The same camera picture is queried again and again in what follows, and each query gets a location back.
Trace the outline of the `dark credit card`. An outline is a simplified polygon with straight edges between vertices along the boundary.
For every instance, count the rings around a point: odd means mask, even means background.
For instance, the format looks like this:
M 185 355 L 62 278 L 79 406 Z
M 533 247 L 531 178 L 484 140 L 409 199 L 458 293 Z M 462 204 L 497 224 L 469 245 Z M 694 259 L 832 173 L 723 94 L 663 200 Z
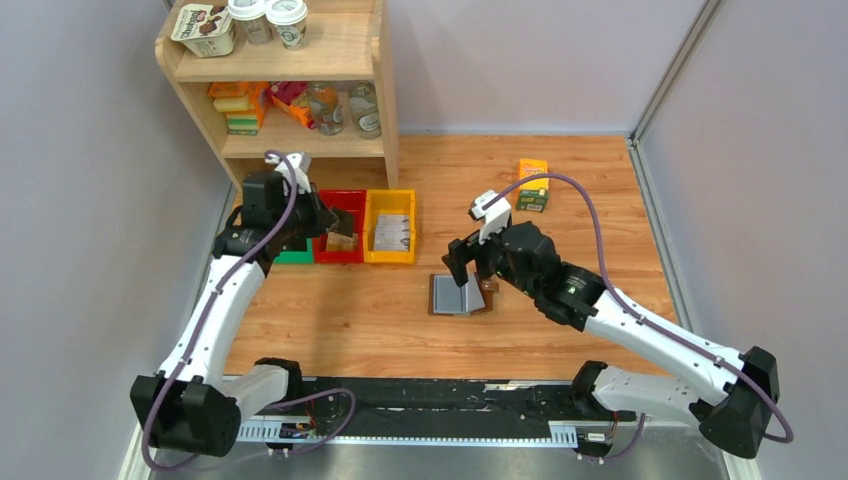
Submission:
M 339 209 L 337 207 L 333 207 L 331 212 L 335 216 L 335 221 L 329 228 L 328 233 L 333 231 L 350 236 L 352 233 L 356 232 L 356 216 L 353 212 Z

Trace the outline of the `brown leather card holder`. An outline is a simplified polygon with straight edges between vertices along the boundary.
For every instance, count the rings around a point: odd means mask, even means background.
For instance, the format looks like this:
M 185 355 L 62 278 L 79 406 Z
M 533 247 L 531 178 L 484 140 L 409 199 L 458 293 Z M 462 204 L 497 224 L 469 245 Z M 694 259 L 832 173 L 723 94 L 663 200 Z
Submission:
M 477 274 L 458 287 L 449 274 L 432 274 L 429 280 L 428 314 L 432 316 L 471 316 L 491 312 L 499 285 Z

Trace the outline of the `tan card in red bin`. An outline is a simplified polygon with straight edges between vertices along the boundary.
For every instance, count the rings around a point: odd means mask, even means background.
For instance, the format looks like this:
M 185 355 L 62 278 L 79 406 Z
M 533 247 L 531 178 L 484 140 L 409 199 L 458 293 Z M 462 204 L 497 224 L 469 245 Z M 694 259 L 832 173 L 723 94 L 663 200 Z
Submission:
M 359 248 L 359 235 L 354 232 L 350 236 L 338 232 L 329 232 L 325 250 L 327 252 L 355 252 Z

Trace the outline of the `white cards in yellow bin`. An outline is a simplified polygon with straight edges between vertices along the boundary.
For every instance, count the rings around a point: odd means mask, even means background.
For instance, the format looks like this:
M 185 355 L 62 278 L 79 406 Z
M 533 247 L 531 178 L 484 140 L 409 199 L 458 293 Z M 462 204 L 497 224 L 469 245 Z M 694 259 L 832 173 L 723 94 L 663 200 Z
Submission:
M 385 252 L 408 252 L 412 223 L 408 215 L 379 214 L 374 227 L 373 249 Z

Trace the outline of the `green plastic bin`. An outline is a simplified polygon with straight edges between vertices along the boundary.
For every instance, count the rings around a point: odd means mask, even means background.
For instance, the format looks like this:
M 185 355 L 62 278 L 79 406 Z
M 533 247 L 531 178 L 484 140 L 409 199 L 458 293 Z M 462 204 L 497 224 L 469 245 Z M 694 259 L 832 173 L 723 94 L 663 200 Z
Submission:
M 311 200 L 307 194 L 297 196 L 294 208 L 279 234 L 283 243 L 275 264 L 312 264 L 312 240 L 306 235 L 313 220 Z

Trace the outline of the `yellow plastic bin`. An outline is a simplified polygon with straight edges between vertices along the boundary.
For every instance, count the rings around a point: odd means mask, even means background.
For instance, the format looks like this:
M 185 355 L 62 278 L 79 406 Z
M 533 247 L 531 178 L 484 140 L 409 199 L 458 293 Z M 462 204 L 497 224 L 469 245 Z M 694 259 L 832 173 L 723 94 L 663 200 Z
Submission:
M 416 192 L 369 189 L 364 220 L 364 261 L 413 264 L 416 250 Z

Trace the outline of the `left glass jar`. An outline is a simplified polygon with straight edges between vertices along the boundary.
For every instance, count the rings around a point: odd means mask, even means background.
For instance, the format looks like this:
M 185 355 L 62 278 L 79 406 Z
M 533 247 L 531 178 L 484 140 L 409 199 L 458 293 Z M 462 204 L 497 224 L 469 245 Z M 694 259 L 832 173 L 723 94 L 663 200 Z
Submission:
M 307 85 L 308 104 L 316 129 L 325 136 L 343 130 L 343 117 L 338 92 L 332 82 L 311 81 Z

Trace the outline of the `orange pink snack bag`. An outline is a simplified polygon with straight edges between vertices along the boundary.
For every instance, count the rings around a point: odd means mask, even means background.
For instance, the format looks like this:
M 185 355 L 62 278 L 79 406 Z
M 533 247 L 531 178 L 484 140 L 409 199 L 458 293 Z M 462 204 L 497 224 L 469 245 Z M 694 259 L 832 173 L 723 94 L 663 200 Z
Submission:
M 272 103 L 303 127 L 314 130 L 315 122 L 309 106 L 309 83 L 306 81 L 278 81 L 270 84 Z

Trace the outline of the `stack of sponges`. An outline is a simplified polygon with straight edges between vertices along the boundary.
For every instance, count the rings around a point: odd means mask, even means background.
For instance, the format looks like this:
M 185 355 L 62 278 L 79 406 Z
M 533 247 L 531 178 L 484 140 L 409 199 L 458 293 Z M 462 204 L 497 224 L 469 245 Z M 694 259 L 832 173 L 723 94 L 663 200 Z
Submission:
M 256 136 L 269 106 L 269 82 L 212 82 L 207 95 L 213 108 L 225 116 L 230 135 Z

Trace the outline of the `right white lidded cup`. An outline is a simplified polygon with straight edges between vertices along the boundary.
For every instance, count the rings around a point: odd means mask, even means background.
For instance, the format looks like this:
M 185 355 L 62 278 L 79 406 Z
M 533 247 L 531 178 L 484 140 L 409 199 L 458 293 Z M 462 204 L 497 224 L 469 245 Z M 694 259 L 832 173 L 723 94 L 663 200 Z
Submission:
M 308 7 L 303 0 L 268 1 L 265 16 L 286 49 L 301 50 L 308 45 Z

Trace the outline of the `white lidded cup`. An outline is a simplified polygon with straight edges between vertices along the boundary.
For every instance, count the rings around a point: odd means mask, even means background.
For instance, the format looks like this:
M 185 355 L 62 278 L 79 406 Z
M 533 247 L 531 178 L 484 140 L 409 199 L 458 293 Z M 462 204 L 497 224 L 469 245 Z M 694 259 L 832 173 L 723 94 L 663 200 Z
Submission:
M 308 45 L 308 7 L 303 0 L 268 1 L 265 16 L 286 49 L 301 50 Z
M 265 45 L 273 39 L 265 16 L 266 0 L 229 0 L 227 8 L 248 43 Z

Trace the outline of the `left white lidded cup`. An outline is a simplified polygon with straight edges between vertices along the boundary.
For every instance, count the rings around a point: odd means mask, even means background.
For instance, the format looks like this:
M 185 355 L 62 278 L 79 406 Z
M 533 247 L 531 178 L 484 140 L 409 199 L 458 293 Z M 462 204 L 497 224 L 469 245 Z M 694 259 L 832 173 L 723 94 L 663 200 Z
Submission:
M 265 16 L 266 0 L 229 0 L 227 8 L 248 43 L 265 45 L 273 39 Z

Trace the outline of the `yoghurt tub with chocolate label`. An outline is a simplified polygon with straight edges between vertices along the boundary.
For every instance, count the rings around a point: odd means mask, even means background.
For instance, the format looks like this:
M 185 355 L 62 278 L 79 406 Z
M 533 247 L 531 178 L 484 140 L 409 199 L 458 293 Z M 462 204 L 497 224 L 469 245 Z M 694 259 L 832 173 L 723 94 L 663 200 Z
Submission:
M 211 58 L 234 50 L 236 32 L 226 6 L 189 3 L 179 9 L 170 39 L 197 57 Z

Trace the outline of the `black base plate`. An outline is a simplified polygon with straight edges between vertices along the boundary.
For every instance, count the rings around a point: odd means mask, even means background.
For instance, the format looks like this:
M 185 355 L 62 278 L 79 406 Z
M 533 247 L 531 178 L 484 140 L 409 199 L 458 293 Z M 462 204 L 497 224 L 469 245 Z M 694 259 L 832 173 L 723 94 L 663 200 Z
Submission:
M 348 437 L 541 439 L 552 421 L 603 430 L 637 421 L 573 398 L 567 381 L 314 377 L 299 393 L 313 398 L 281 414 L 313 420 L 319 434 L 342 425 Z

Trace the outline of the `aluminium frame rail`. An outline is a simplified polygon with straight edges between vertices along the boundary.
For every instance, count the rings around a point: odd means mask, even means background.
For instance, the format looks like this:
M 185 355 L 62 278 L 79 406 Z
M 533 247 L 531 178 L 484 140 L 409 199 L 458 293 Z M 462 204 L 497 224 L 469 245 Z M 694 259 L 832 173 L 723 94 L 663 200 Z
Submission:
M 612 432 L 650 417 L 697 428 L 717 448 L 757 454 L 767 410 L 743 382 L 707 403 L 684 381 L 589 362 L 570 382 L 314 377 L 274 360 L 244 376 L 170 381 L 140 376 L 130 397 L 141 467 L 162 450 L 222 458 L 239 441 L 300 452 L 328 443 L 569 448 L 612 458 Z

